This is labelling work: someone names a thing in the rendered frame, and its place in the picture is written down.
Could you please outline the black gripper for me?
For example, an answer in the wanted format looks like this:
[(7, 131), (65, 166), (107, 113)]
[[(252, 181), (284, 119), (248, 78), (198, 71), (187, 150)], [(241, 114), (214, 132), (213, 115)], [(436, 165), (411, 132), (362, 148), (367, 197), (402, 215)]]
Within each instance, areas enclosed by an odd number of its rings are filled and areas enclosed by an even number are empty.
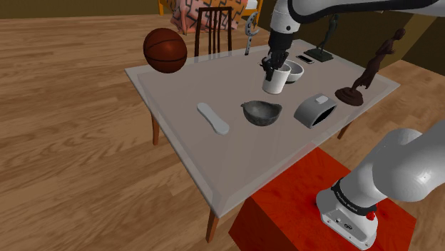
[(292, 45), (292, 34), (271, 30), (268, 45), (268, 57), (264, 57), (260, 65), (265, 71), (265, 80), (271, 81), (274, 71), (282, 67), (289, 55), (287, 50)]

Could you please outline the white cup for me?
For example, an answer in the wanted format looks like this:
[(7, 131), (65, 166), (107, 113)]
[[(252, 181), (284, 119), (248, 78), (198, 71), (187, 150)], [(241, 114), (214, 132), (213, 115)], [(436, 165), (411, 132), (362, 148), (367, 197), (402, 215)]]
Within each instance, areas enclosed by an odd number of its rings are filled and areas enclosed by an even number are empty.
[(284, 63), (280, 68), (274, 69), (272, 77), (265, 77), (262, 89), (270, 94), (279, 94), (282, 92), (287, 78), (290, 74), (291, 67)]

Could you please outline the white bowl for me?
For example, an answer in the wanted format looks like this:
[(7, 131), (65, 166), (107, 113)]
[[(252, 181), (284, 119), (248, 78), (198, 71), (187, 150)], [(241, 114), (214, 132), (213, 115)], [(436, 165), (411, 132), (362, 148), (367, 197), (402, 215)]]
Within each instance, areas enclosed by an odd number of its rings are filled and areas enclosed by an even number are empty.
[(291, 68), (286, 84), (294, 83), (302, 76), (304, 69), (301, 65), (291, 60), (286, 60), (285, 64)]

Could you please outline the silver crescent sculpture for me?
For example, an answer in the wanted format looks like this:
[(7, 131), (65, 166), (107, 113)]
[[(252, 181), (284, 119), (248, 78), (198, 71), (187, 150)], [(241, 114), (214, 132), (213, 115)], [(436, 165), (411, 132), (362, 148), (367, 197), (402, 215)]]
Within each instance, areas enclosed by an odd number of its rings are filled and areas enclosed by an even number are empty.
[(245, 48), (245, 55), (247, 56), (250, 52), (252, 37), (255, 36), (259, 30), (253, 31), (253, 29), (256, 27), (256, 18), (259, 14), (258, 11), (253, 12), (247, 19), (246, 25), (245, 25), (245, 35), (247, 36), (247, 44)]

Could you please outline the dark green figure statue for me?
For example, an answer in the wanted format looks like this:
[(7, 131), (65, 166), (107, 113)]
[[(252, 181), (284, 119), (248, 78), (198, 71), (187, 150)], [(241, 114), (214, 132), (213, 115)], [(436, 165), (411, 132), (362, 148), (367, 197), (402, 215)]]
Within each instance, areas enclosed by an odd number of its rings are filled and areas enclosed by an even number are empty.
[(327, 30), (325, 36), (324, 36), (324, 39), (320, 42), (320, 44), (318, 46), (316, 46), (313, 49), (305, 51), (304, 54), (306, 54), (320, 62), (325, 62), (325, 61), (329, 61), (329, 60), (333, 59), (332, 54), (326, 52), (324, 50), (324, 47), (326, 46), (326, 43), (328, 42), (330, 37), (336, 31), (337, 25), (338, 25), (338, 19), (339, 19), (339, 14), (333, 14), (329, 18), (329, 27), (328, 27), (328, 30)]

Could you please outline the dark grey bowl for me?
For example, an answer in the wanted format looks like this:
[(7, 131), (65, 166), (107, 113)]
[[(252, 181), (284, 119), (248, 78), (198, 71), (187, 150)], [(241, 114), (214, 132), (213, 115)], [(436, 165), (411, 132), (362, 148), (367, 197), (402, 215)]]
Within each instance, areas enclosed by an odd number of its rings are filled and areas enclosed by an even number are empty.
[(282, 106), (266, 101), (248, 101), (240, 105), (245, 118), (255, 126), (269, 126), (279, 117)]

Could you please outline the grey rounded appliance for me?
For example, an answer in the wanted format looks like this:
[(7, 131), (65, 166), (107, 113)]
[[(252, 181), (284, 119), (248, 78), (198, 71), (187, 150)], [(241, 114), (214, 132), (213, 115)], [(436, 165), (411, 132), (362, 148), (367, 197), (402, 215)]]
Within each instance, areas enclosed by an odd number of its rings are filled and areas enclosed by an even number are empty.
[(305, 101), (297, 108), (294, 118), (302, 125), (312, 129), (335, 110), (337, 103), (322, 93), (318, 93)]

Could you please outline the white oblong remote control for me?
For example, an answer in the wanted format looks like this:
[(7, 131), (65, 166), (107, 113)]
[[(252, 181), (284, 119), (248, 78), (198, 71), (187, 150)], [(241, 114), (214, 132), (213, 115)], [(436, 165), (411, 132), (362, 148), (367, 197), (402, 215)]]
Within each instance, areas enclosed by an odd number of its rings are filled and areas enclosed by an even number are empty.
[(226, 135), (229, 132), (229, 125), (208, 104), (198, 103), (197, 110), (218, 135)]

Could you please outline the brown human figure statue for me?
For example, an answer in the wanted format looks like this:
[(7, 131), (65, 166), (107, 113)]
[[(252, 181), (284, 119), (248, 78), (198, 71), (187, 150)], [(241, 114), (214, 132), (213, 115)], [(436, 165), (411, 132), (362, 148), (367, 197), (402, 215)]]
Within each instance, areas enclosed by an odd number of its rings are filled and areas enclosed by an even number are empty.
[(351, 87), (344, 87), (335, 91), (335, 96), (343, 103), (351, 106), (361, 106), (363, 104), (363, 95), (357, 90), (358, 87), (364, 86), (366, 89), (370, 87), (375, 75), (380, 69), (380, 64), (386, 55), (395, 53), (393, 45), (404, 37), (406, 30), (403, 28), (397, 29), (394, 35), (387, 39), (375, 52), (375, 56), (370, 59), (363, 74), (352, 84)]

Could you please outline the orange bed with patterned blanket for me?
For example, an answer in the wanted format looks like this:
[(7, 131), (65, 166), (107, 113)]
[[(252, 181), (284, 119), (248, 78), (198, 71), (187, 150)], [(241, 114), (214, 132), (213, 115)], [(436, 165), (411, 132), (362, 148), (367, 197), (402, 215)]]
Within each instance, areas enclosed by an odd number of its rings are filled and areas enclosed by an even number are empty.
[(195, 33), (199, 8), (232, 7), (231, 28), (236, 30), (243, 16), (250, 16), (253, 12), (261, 12), (264, 0), (158, 0), (160, 15), (164, 9), (172, 11), (170, 22), (182, 34)]

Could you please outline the brown basketball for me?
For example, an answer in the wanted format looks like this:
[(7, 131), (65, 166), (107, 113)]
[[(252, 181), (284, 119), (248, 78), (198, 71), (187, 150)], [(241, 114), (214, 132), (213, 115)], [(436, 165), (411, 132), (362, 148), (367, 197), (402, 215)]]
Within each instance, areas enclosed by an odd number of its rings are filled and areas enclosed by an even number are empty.
[(182, 37), (175, 31), (157, 28), (145, 37), (143, 55), (156, 71), (175, 73), (185, 65), (188, 50)]

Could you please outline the grey table with wooden legs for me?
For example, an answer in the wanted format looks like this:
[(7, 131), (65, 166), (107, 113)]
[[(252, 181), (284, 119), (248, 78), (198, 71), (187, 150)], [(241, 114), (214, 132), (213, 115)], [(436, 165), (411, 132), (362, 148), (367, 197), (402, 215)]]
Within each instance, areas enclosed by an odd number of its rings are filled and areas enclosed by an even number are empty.
[[(347, 124), (397, 89), (398, 83), (376, 75), (362, 94), (359, 107), (338, 103), (321, 123), (309, 129), (294, 118), (297, 107), (322, 93), (334, 98), (350, 86), (362, 67), (341, 57), (304, 64), (304, 73), (277, 95), (262, 89), (260, 66), (268, 46), (256, 46), (189, 58), (175, 73), (160, 73), (148, 65), (126, 74), (157, 121), (165, 137), (202, 193), (211, 211), (222, 217), (325, 142)], [(241, 104), (266, 101), (282, 106), (268, 126), (251, 124)], [(198, 112), (208, 104), (230, 127), (218, 135)]]

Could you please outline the red robot stand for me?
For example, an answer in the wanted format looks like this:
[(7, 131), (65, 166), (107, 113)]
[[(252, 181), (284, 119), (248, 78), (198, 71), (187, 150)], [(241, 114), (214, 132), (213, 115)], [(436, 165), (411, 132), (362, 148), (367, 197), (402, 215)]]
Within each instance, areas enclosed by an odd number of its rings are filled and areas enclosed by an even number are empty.
[[(361, 251), (322, 222), (316, 205), (317, 193), (348, 173), (315, 148), (244, 202), (231, 238), (240, 251)], [(375, 218), (377, 238), (365, 251), (409, 251), (415, 217), (386, 199)]]

